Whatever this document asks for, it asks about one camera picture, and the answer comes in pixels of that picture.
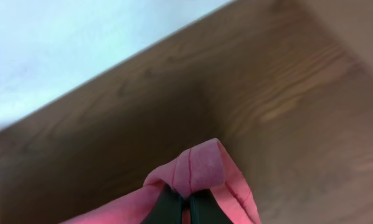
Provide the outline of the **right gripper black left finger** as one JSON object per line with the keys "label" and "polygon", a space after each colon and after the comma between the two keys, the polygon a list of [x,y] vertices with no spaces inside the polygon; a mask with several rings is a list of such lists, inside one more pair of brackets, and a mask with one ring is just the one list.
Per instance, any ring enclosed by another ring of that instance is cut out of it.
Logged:
{"label": "right gripper black left finger", "polygon": [[166,184],[141,224],[181,224],[183,202],[182,196]]}

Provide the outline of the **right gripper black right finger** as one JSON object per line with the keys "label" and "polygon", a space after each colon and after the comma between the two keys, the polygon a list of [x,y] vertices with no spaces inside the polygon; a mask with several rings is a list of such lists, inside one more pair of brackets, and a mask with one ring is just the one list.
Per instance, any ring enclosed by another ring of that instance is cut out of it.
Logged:
{"label": "right gripper black right finger", "polygon": [[192,224],[232,224],[209,189],[193,193],[189,205]]}

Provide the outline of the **red t-shirt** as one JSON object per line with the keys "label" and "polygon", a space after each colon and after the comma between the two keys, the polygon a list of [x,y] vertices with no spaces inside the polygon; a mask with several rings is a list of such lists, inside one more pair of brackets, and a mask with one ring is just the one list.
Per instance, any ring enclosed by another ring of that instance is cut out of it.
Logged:
{"label": "red t-shirt", "polygon": [[260,223],[252,191],[221,142],[214,138],[182,152],[144,180],[142,188],[79,215],[69,224],[141,223],[168,185],[183,198],[211,190],[219,207],[233,223]]}

